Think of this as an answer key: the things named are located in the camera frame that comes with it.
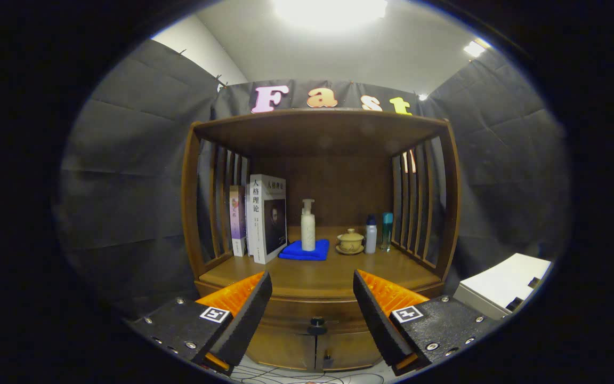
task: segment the purple book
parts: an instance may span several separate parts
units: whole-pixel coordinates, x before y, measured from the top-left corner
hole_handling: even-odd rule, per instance
[[[229,219],[231,222],[231,245],[234,256],[246,253],[246,189],[240,185],[229,187]]]

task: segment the gray padded wall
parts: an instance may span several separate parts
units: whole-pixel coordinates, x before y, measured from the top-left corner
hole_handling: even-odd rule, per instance
[[[424,116],[450,120],[461,166],[459,237],[445,292],[516,252],[562,255],[571,221],[565,129],[526,78],[490,49],[419,104]]]
[[[150,39],[108,73],[75,121],[56,215],[68,260],[126,316],[197,297],[180,209],[188,127],[217,81]]]

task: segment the white bottle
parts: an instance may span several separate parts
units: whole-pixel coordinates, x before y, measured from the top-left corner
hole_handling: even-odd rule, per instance
[[[300,217],[300,238],[303,251],[314,251],[316,248],[316,235],[314,234],[314,214],[312,214],[312,203],[314,199],[302,199],[305,207],[302,208]]]
[[[376,253],[376,237],[378,236],[378,229],[376,228],[376,218],[372,214],[369,214],[366,219],[366,247],[363,250],[364,253]]]

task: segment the blue cloth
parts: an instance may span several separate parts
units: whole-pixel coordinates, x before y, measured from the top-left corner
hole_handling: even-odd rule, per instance
[[[326,260],[328,245],[328,240],[322,238],[314,244],[314,251],[303,251],[302,241],[296,241],[283,248],[278,257],[290,260]]]

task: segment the letter a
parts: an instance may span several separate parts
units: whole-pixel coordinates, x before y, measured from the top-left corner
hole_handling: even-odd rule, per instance
[[[307,99],[307,105],[312,108],[317,107],[335,107],[338,105],[336,95],[328,88],[314,88],[309,94],[311,97]]]

